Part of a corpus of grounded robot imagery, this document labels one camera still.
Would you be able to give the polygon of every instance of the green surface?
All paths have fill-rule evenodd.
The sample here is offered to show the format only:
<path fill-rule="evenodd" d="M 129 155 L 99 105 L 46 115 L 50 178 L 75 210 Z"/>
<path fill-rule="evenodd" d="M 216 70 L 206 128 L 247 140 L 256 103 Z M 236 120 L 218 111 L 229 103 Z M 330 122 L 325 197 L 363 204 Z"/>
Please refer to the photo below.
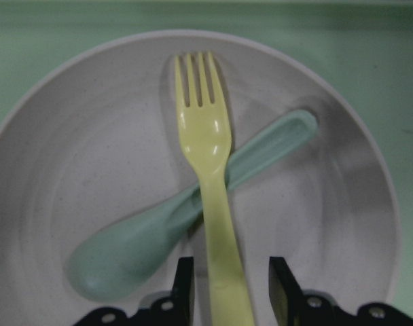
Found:
<path fill-rule="evenodd" d="M 30 87 L 72 56 L 117 37 L 181 28 L 279 49 L 355 108 L 399 198 L 403 256 L 394 305 L 413 316 L 413 4 L 0 3 L 0 123 Z"/>

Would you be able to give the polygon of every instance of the spoon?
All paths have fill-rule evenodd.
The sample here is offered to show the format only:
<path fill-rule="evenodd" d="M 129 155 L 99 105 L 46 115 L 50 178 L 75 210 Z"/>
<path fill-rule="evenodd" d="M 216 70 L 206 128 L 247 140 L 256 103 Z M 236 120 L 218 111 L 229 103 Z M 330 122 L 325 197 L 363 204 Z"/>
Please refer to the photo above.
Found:
<path fill-rule="evenodd" d="M 228 189 L 235 189 L 316 133 L 316 118 L 295 110 L 277 119 L 228 160 Z M 71 254 L 66 274 L 72 287 L 97 302 L 131 294 L 164 262 L 202 212 L 199 184 L 93 234 Z"/>

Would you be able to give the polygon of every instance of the fork tine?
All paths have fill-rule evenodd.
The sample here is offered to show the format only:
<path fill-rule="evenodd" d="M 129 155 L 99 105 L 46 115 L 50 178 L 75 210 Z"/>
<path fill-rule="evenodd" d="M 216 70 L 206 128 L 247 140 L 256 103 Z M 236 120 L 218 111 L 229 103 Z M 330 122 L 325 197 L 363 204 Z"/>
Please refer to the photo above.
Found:
<path fill-rule="evenodd" d="M 208 84 L 207 84 L 207 73 L 205 71 L 204 55 L 202 52 L 198 53 L 198 64 L 199 64 L 200 95 L 202 99 L 202 105 L 205 105 L 211 102 L 211 97 L 209 95 Z"/>
<path fill-rule="evenodd" d="M 188 99 L 189 106 L 198 106 L 198 96 L 196 83 L 194 81 L 193 58 L 190 53 L 187 53 L 187 81 L 188 81 Z"/>
<path fill-rule="evenodd" d="M 223 90 L 221 88 L 217 67 L 215 66 L 213 54 L 211 52 L 208 52 L 208 66 L 210 69 L 211 84 L 213 86 L 214 102 L 224 104 L 225 98 L 223 95 Z"/>
<path fill-rule="evenodd" d="M 183 84 L 182 84 L 180 61 L 181 61 L 180 57 L 176 56 L 175 57 L 175 96 L 176 96 L 177 107 L 186 107 L 184 89 L 183 89 Z"/>

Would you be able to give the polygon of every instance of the plastic fork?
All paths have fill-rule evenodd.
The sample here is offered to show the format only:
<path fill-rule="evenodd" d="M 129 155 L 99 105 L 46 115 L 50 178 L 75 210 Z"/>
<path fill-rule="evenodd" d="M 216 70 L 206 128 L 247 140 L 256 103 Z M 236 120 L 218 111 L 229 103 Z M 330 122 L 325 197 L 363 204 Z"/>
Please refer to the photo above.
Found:
<path fill-rule="evenodd" d="M 208 52 L 207 65 L 203 53 L 198 53 L 197 57 L 200 96 L 191 54 L 186 56 L 189 102 L 185 101 L 178 56 L 175 58 L 175 92 L 179 143 L 200 184 L 212 324 L 252 326 L 249 291 L 225 187 L 225 167 L 232 143 L 228 111 L 213 55 Z M 210 84 L 206 67 L 211 76 Z"/>

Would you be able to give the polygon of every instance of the fork head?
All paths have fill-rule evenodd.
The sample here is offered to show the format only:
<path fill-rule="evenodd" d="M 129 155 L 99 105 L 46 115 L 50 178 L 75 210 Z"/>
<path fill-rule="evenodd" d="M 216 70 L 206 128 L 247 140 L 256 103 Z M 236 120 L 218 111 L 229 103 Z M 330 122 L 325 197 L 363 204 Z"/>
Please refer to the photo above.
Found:
<path fill-rule="evenodd" d="M 224 171 L 232 142 L 228 111 L 217 67 L 210 52 L 206 59 L 203 53 L 199 52 L 196 69 L 194 56 L 185 56 L 185 88 L 181 59 L 178 56 L 175 58 L 179 143 L 198 175 Z"/>

